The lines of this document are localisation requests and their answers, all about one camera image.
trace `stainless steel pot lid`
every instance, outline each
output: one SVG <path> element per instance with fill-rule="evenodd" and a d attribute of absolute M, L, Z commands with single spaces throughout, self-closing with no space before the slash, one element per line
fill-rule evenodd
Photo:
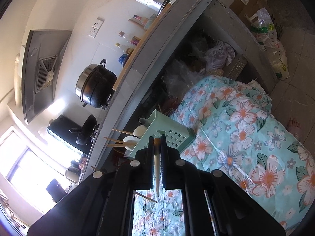
<path fill-rule="evenodd" d="M 94 68 L 96 68 L 97 64 L 91 64 L 89 65 L 86 69 L 84 69 L 84 71 L 82 72 L 82 74 L 80 74 L 79 79 L 77 81 L 77 85 L 76 85 L 76 95 L 81 98 L 81 91 L 83 89 L 83 85 L 86 81 L 86 79 L 88 78 L 88 76 L 90 75 L 90 73 L 94 70 Z"/>

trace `green plastic basket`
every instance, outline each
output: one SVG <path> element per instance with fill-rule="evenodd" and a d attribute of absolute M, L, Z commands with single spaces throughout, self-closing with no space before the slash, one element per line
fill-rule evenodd
<path fill-rule="evenodd" d="M 181 154 L 196 138 L 193 129 L 172 120 L 166 115 L 154 110 L 148 118 L 150 126 L 141 137 L 138 144 L 134 147 L 130 157 L 135 157 L 138 150 L 148 147 L 149 137 L 160 137 L 165 134 L 167 145 L 175 148 Z"/>

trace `power outlet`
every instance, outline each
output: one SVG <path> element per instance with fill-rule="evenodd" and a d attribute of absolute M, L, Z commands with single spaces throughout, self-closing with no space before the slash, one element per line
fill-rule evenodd
<path fill-rule="evenodd" d="M 95 38 L 97 32 L 98 32 L 98 29 L 96 29 L 96 28 L 94 28 L 94 27 L 91 27 L 91 29 L 90 29 L 88 35 Z"/>
<path fill-rule="evenodd" d="M 101 25 L 104 23 L 104 20 L 97 18 L 94 22 L 94 24 L 92 25 L 92 27 L 96 28 L 96 29 L 100 29 Z"/>

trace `floral tablecloth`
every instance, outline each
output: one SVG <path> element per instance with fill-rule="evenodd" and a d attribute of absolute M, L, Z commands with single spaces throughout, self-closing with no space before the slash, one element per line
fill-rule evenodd
<path fill-rule="evenodd" d="M 290 234 L 314 201 L 315 165 L 270 110 L 261 90 L 209 76 L 186 93 L 171 118 L 196 132 L 182 159 L 200 170 L 222 170 Z M 185 235 L 180 190 L 160 185 L 159 197 L 154 189 L 139 192 L 158 203 L 135 196 L 134 236 Z"/>

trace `cardboard box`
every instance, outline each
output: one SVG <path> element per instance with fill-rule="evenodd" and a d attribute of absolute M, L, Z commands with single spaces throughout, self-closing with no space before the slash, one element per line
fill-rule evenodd
<path fill-rule="evenodd" d="M 248 0 L 248 3 L 246 5 L 241 0 L 234 0 L 229 8 L 240 18 L 240 20 L 247 26 L 248 29 L 250 28 L 251 23 L 245 17 L 245 15 L 250 18 L 258 10 L 266 8 L 275 26 L 278 39 L 281 38 L 283 31 L 282 27 L 275 20 L 272 10 L 267 5 L 267 0 Z"/>

